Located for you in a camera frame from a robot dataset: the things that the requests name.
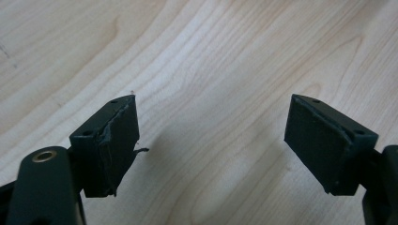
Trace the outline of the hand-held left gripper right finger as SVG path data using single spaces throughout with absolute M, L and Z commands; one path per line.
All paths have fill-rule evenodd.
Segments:
M 291 97 L 284 141 L 327 193 L 352 196 L 378 135 L 328 104 Z

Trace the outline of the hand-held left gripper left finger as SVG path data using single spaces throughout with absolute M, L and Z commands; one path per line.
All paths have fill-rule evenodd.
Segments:
M 79 183 L 88 198 L 115 195 L 139 151 L 140 139 L 134 95 L 107 102 L 70 136 Z

